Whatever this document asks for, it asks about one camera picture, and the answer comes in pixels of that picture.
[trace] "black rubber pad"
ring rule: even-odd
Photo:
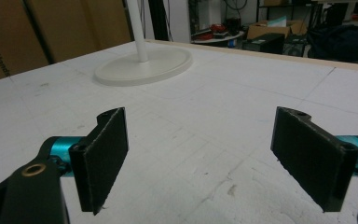
[[[340,211],[358,147],[313,124],[309,115],[278,107],[271,150],[325,212]]]
[[[70,148],[71,163],[83,212],[100,212],[129,150],[125,110],[97,117],[98,126]]]

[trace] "white tabletop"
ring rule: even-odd
[[[342,211],[323,213],[269,147],[278,105],[332,134],[358,134],[358,71],[336,67],[358,65],[181,46],[193,65],[149,85],[93,79],[134,43],[1,79],[0,181],[48,137],[84,136],[97,115],[125,106],[130,151],[105,209],[82,213],[74,179],[62,178],[72,223],[356,223],[358,177]]]

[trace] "white lamp base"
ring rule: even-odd
[[[193,63],[191,54],[184,49],[151,49],[148,61],[140,63],[133,53],[114,59],[95,70],[96,79],[108,86],[137,86],[174,77]]]

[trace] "red object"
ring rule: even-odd
[[[351,18],[353,21],[358,21],[358,15],[356,14],[351,15]]]
[[[226,27],[222,24],[212,24],[211,25],[211,30],[212,32],[217,32],[217,33],[220,33],[220,32],[223,32],[226,30]]]
[[[208,34],[203,34],[203,35],[197,35],[196,39],[198,40],[209,40],[213,38],[213,34],[208,33]]]

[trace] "scuff mark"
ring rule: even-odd
[[[233,174],[240,166],[241,164],[244,162],[244,160],[240,161],[234,168],[232,168],[228,174],[226,175],[226,177],[220,181],[219,183],[217,183],[217,185],[213,188],[213,190],[205,197],[201,200],[201,202],[196,206],[196,209],[199,208],[203,203],[207,202],[208,200],[212,201],[213,197],[215,195],[215,193],[217,192],[217,190],[226,182],[232,181],[231,179],[231,174]]]
[[[229,188],[227,194],[232,196],[232,197],[235,197],[235,189],[237,188],[237,185],[233,185],[231,186],[231,188]]]
[[[255,172],[257,172],[257,173],[259,173],[259,174],[263,175],[263,176],[266,176],[265,174],[261,173],[259,170],[257,170],[257,169],[256,169],[256,168],[254,168],[254,167],[251,167],[251,169],[252,169],[252,170],[254,170]]]
[[[285,212],[282,212],[281,211],[281,214],[285,217],[287,217],[289,220],[291,220],[294,224],[297,224],[297,222],[295,221],[294,218],[292,218],[289,214],[285,213]]]

